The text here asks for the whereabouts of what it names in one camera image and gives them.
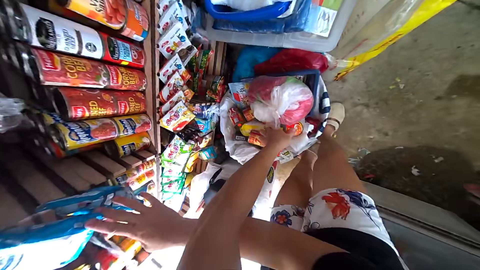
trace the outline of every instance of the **plastic wrap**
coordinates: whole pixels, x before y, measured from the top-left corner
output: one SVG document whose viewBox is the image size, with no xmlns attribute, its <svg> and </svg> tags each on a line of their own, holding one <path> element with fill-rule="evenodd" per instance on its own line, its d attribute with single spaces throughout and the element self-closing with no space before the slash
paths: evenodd
<svg viewBox="0 0 480 270">
<path fill-rule="evenodd" d="M 313 106 L 312 91 L 294 77 L 255 78 L 248 100 L 256 118 L 262 122 L 292 125 L 305 118 Z"/>
</svg>

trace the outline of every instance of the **sandal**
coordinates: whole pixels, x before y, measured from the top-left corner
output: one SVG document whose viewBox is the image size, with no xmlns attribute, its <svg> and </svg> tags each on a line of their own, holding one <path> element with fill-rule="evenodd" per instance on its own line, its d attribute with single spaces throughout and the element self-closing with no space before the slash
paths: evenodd
<svg viewBox="0 0 480 270">
<path fill-rule="evenodd" d="M 339 102 L 330 104 L 330 112 L 328 113 L 328 116 L 326 124 L 332 125 L 335 128 L 335 131 L 337 131 L 345 118 L 345 107 Z"/>
</svg>

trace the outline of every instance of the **concrete floor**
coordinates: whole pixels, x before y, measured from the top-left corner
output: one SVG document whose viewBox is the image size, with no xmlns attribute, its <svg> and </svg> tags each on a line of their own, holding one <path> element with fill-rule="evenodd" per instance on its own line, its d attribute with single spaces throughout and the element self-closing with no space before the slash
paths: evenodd
<svg viewBox="0 0 480 270">
<path fill-rule="evenodd" d="M 374 164 L 357 169 L 361 179 L 453 211 L 480 229 L 480 208 L 463 190 L 463 183 L 479 182 L 480 170 L 480 1 L 468 3 L 455 2 L 327 89 L 346 108 L 336 139 L 347 155 L 372 152 L 363 161 Z M 444 161 L 435 163 L 440 155 Z M 297 162 L 278 168 L 280 181 Z M 411 174 L 413 165 L 421 176 Z"/>
</svg>

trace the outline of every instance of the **yellow can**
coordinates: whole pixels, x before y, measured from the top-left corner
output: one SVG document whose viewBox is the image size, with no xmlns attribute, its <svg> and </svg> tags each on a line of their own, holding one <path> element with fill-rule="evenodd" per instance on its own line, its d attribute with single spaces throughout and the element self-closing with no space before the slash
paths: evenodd
<svg viewBox="0 0 480 270">
<path fill-rule="evenodd" d="M 112 119 L 117 123 L 120 137 L 146 132 L 152 128 L 152 121 L 146 114 L 119 116 Z"/>
</svg>

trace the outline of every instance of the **floral shorts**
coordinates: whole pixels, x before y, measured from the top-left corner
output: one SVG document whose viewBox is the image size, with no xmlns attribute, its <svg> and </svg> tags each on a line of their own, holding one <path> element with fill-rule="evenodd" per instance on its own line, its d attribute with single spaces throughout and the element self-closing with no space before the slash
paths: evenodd
<svg viewBox="0 0 480 270">
<path fill-rule="evenodd" d="M 372 198 L 358 191 L 322 190 L 310 198 L 307 209 L 294 205 L 274 207 L 270 221 L 301 232 L 321 228 L 353 229 L 385 241 L 396 251 Z"/>
</svg>

